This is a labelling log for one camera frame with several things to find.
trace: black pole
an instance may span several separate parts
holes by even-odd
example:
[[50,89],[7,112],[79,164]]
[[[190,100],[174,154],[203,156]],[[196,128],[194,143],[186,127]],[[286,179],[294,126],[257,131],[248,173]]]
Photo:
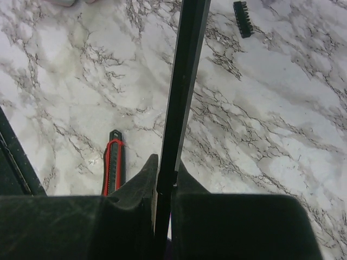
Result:
[[163,259],[171,211],[171,192],[177,180],[210,0],[183,0],[177,32],[168,110],[157,179],[155,215],[156,259]]

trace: white marble countertop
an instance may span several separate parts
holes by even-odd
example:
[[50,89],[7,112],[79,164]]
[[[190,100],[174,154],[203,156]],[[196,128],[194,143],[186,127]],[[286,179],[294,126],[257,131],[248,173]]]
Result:
[[[347,254],[347,2],[212,0],[183,161],[211,192],[284,193],[325,259]],[[160,154],[179,1],[0,2],[0,105],[49,195],[99,194],[116,128],[127,178]]]

